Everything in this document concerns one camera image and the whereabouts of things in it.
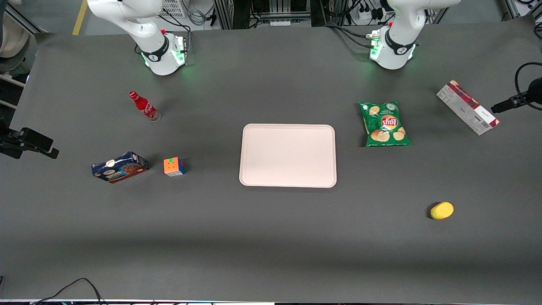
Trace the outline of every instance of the yellow lemon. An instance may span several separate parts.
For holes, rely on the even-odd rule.
[[[449,202],[441,202],[431,209],[431,218],[441,220],[454,213],[454,206]]]

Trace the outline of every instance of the cookie box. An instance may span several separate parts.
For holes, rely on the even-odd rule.
[[[117,183],[149,169],[147,160],[129,151],[104,163],[92,165],[92,175],[109,183]]]

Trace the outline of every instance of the coca-cola bottle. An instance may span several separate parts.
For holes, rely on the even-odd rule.
[[[156,122],[160,119],[160,112],[146,98],[140,97],[136,91],[130,92],[130,98],[134,100],[137,109],[149,118],[151,122]]]

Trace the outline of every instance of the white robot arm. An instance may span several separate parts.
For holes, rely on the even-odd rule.
[[[185,41],[164,33],[151,17],[162,10],[162,0],[87,0],[96,17],[126,31],[141,49],[145,64],[157,75],[168,75],[186,62]]]
[[[391,27],[373,31],[370,58],[386,69],[402,68],[412,57],[415,42],[425,25],[424,9],[443,9],[461,0],[388,0],[395,11]]]

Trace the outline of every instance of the chip bag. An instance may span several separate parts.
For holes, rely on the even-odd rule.
[[[399,103],[359,103],[365,130],[369,135],[365,146],[412,145],[399,120]]]

